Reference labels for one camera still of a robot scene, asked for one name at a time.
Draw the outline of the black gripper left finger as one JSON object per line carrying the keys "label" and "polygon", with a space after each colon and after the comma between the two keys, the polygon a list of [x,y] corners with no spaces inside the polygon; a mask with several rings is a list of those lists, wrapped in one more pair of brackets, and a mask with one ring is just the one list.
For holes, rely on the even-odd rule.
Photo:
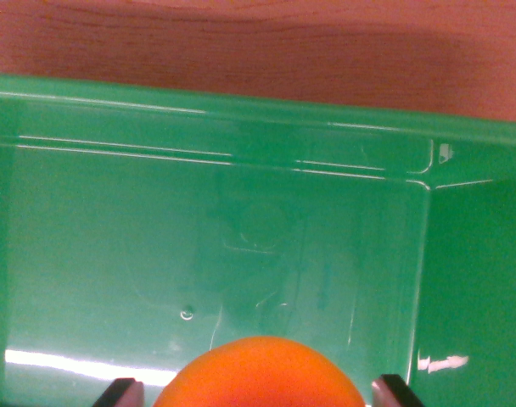
{"label": "black gripper left finger", "polygon": [[144,385],[134,378],[115,379],[93,407],[144,407]]}

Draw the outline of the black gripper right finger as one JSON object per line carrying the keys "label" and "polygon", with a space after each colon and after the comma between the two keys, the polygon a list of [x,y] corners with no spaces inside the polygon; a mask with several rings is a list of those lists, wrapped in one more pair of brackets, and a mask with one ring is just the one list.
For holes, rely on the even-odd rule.
{"label": "black gripper right finger", "polygon": [[424,407],[397,374],[383,374],[372,383],[372,407]]}

